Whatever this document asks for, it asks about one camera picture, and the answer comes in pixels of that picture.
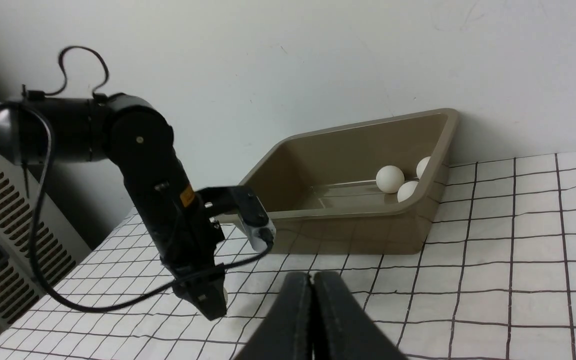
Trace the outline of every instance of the plastic tub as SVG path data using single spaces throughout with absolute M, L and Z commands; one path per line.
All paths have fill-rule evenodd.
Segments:
M 273 253 L 413 254 L 428 235 L 448 177 L 459 113 L 437 109 L 332 127 L 276 144 L 241 185 L 252 187 L 277 228 Z M 416 177 L 403 202 L 375 184 L 383 166 Z M 224 215 L 236 226 L 238 218 Z

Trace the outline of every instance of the wire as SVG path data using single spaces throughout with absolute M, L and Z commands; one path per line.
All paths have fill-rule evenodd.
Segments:
M 59 95 L 66 89 L 66 86 L 68 85 L 68 76 L 66 75 L 66 68 L 64 67 L 64 56 L 66 55 L 66 53 L 68 53 L 68 51 L 73 50 L 73 49 L 82 49 L 82 50 L 89 51 L 90 53 L 93 53 L 97 57 L 97 59 L 99 59 L 99 62 L 103 66 L 103 72 L 105 74 L 105 78 L 103 79 L 103 82 L 101 82 L 101 84 L 97 85 L 96 87 L 94 87 L 94 89 L 92 89 L 93 95 L 97 89 L 101 88 L 102 86 L 104 86 L 108 82 L 108 80 L 110 78 L 110 72 L 108 70 L 108 66 L 106 65 L 106 62 L 104 61 L 104 59 L 101 57 L 101 55 L 97 51 L 94 51 L 93 49 L 88 48 L 88 47 L 83 47 L 83 46 L 78 46 L 78 45 L 68 46 L 68 47 L 64 48 L 63 50 L 61 50 L 61 52 L 59 53 L 58 60 L 57 60 L 58 64 L 59 64 L 59 68 L 61 69 L 61 73 L 63 74 L 63 84 L 61 85 L 61 88 L 57 89 L 57 91 L 53 91 L 51 93 L 44 93 L 45 96 Z M 260 236 L 263 238 L 263 241 L 265 241 L 265 243 L 267 244 L 266 249 L 261 251 L 257 255 L 254 255 L 254 256 L 249 257 L 247 259 L 231 262 L 230 264 L 218 264 L 218 265 L 213 266 L 211 268 L 206 268 L 206 269 L 202 269 L 200 271 L 192 272 L 186 276 L 182 276 L 181 278 L 176 278 L 175 280 L 173 280 L 167 284 L 161 285 L 161 286 L 157 287 L 156 289 L 153 289 L 153 290 L 148 291 L 144 294 L 141 294 L 140 296 L 137 296 L 137 297 L 133 298 L 132 300 L 124 301 L 122 303 L 117 303 L 117 304 L 110 305 L 110 306 L 92 307 L 92 306 L 80 305 L 78 303 L 75 303 L 75 302 L 72 302 L 72 301 L 66 299 L 61 294 L 59 294 L 59 292 L 57 292 L 57 290 L 55 290 L 50 285 L 50 283 L 48 283 L 44 274 L 42 273 L 42 269 L 39 265 L 39 260 L 37 257 L 37 227 L 39 226 L 39 221 L 41 219 L 42 207 L 44 204 L 44 198 L 46 196 L 46 182 L 47 182 L 47 179 L 48 179 L 50 172 L 53 168 L 53 163 L 55 162 L 55 148 L 56 148 L 55 130 L 53 129 L 53 126 L 51 125 L 50 121 L 48 121 L 48 119 L 46 119 L 46 117 L 43 114 L 41 114 L 41 112 L 39 112 L 39 110 L 35 109 L 31 105 L 28 105 L 28 104 L 25 104 L 22 102 L 12 102 L 12 101 L 0 102 L 0 110 L 3 110 L 3 109 L 19 109 L 23 112 L 26 112 L 26 113 L 34 116 L 34 118 L 37 119 L 41 123 L 41 125 L 43 126 L 45 133 L 46 133 L 46 143 L 47 143 L 46 144 L 47 145 L 46 146 L 46 154 L 45 154 L 43 169 L 41 170 L 41 178 L 39 178 L 39 187 L 37 189 L 37 196 L 35 198 L 35 203 L 32 206 L 32 217 L 30 217 L 28 255 L 29 255 L 29 259 L 30 259 L 30 268 L 32 269 L 32 273 L 34 273 L 34 276 L 36 278 L 37 283 L 39 283 L 39 285 L 46 292 L 46 294 L 48 294 L 55 301 L 57 301 L 57 303 L 60 303 L 61 305 L 64 305 L 70 309 L 77 310 L 78 312 L 85 312 L 85 313 L 114 312 L 116 310 L 124 309 L 124 308 L 127 308 L 129 306 L 135 305 L 137 303 L 141 303 L 142 301 L 144 301 L 148 298 L 151 298 L 160 292 L 163 292 L 167 289 L 170 289 L 171 287 L 173 287 L 173 285 L 186 283 L 188 281 L 192 281 L 192 280 L 195 280 L 197 278 L 205 278 L 207 276 L 217 274 L 219 272 L 224 272 L 228 269 L 233 269 L 233 268 L 240 267 L 240 266 L 243 266 L 246 264 L 250 264 L 252 262 L 256 262 L 257 260 L 263 258 L 265 255 L 270 253 L 270 251 L 272 250 L 272 248 L 273 248 L 272 233 L 270 233 L 270 230 L 268 230 L 267 228 L 263 228 L 262 232 L 260 233 Z M 26 167 L 25 162 L 23 162 L 22 166 L 24 168 Z M 28 192 L 27 178 L 26 178 L 25 186 L 26 186 L 26 192 Z M 177 223 L 174 224 L 173 235 L 176 233 L 176 228 L 177 228 Z
M 137 303 L 141 303 L 142 301 L 157 295 L 160 292 L 163 292 L 167 289 L 170 289 L 173 285 L 179 283 L 185 283 L 191 280 L 195 280 L 197 278 L 203 278 L 206 276 L 210 276 L 212 274 L 216 274 L 221 271 L 226 271 L 228 269 L 232 269 L 235 267 L 240 267 L 246 264 L 250 264 L 252 262 L 256 262 L 257 260 L 263 258 L 265 255 L 270 253 L 272 250 L 273 243 L 270 241 L 270 238 L 264 236 L 264 240 L 267 243 L 266 249 L 261 251 L 255 256 L 251 256 L 247 259 L 239 260 L 236 262 L 232 262 L 230 264 L 218 264 L 215 267 L 202 269 L 201 271 L 195 271 L 194 273 L 190 273 L 186 276 L 181 278 L 176 278 L 175 280 L 161 285 L 156 289 L 153 289 L 149 292 L 141 294 L 133 298 L 132 300 L 124 301 L 122 303 L 117 303 L 115 305 L 110 306 L 102 306 L 102 307 L 92 307 L 86 305 L 80 305 L 78 303 L 72 302 L 65 297 L 63 297 L 59 292 L 57 292 L 46 280 L 44 274 L 42 273 L 42 269 L 39 266 L 39 261 L 37 259 L 37 226 L 39 225 L 40 216 L 42 212 L 42 206 L 44 203 L 44 198 L 46 196 L 46 179 L 50 175 L 50 170 L 53 167 L 53 162 L 55 161 L 54 153 L 55 153 L 55 130 L 51 125 L 50 121 L 46 119 L 41 112 L 34 109 L 34 107 L 18 103 L 18 102 L 2 102 L 0 103 L 0 109 L 9 109 L 9 108 L 19 108 L 22 111 L 25 111 L 32 116 L 34 116 L 37 120 L 41 122 L 46 132 L 46 155 L 45 161 L 43 164 L 43 170 L 41 171 L 41 178 L 39 178 L 39 188 L 37 189 L 37 196 L 35 199 L 35 203 L 32 207 L 32 217 L 30 218 L 30 231 L 29 231 L 29 239 L 28 239 L 28 255 L 30 257 L 30 268 L 32 269 L 32 273 L 42 287 L 42 289 L 52 297 L 57 303 L 61 305 L 67 306 L 70 309 L 77 310 L 78 312 L 85 312 L 85 313 L 107 313 L 107 312 L 114 312 L 116 310 L 124 309 L 129 306 L 135 305 Z
M 59 52 L 59 56 L 57 57 L 57 63 L 59 64 L 59 68 L 61 69 L 61 73 L 63 74 L 63 84 L 61 85 L 61 88 L 57 89 L 57 91 L 46 93 L 45 94 L 46 96 L 59 95 L 64 90 L 66 90 L 66 86 L 68 85 L 68 75 L 66 75 L 66 66 L 64 66 L 64 57 L 66 56 L 66 53 L 68 53 L 70 50 L 73 50 L 73 49 L 82 49 L 82 50 L 85 50 L 85 51 L 92 53 L 93 55 L 96 56 L 96 58 L 101 63 L 101 66 L 103 67 L 103 75 L 104 75 L 103 82 L 101 82 L 101 84 L 95 86 L 92 89 L 92 94 L 94 94 L 95 91 L 97 91 L 97 89 L 103 87 L 108 82 L 108 80 L 110 79 L 110 71 L 108 70 L 108 66 L 106 65 L 106 62 L 104 61 L 103 57 L 101 57 L 101 55 L 97 51 L 94 51 L 92 48 L 85 47 L 85 46 L 79 46 L 79 45 L 72 45 L 72 46 L 64 47 Z

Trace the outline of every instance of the white wall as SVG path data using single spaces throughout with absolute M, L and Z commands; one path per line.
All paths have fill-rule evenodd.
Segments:
M 162 112 L 195 187 L 288 135 L 439 107 L 463 115 L 455 162 L 576 150 L 576 1 L 0 0 L 0 94 L 57 88 L 70 44 Z M 86 96 L 100 67 L 67 66 Z M 112 164 L 59 171 L 99 229 L 130 207 Z

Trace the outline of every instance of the white ball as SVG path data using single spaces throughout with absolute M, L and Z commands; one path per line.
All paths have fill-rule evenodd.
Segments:
M 412 196 L 412 194 L 415 192 L 417 184 L 419 184 L 418 181 L 408 181 L 401 185 L 399 191 L 397 192 L 397 201 L 401 203 L 407 198 L 410 198 L 410 196 Z
M 430 156 L 426 156 L 418 164 L 416 164 L 416 177 L 421 179 L 421 176 L 424 174 L 424 170 L 426 170 L 426 166 L 428 166 L 428 162 L 430 161 Z
M 377 172 L 377 187 L 387 194 L 395 194 L 405 181 L 404 173 L 397 166 L 384 166 Z

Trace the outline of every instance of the black robotic arm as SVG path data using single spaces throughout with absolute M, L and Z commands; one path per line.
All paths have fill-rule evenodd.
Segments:
M 226 269 L 267 254 L 275 228 L 252 189 L 208 187 L 195 192 L 173 141 L 173 130 L 159 112 L 142 98 L 123 93 L 53 98 L 43 91 L 25 91 L 21 100 L 0 104 L 0 155 L 13 164 L 50 166 L 52 161 L 108 158 L 117 165 L 162 264 L 176 279 L 152 294 L 172 287 L 176 296 L 193 303 L 207 319 L 217 319 L 226 314 Z M 254 250 L 260 253 L 233 264 L 215 264 L 217 243 L 224 241 L 215 216 L 233 210 L 238 210 Z M 39 284 L 60 303 L 83 312 L 118 308 L 85 307 L 66 300 L 34 266 L 34 241 L 29 251 Z

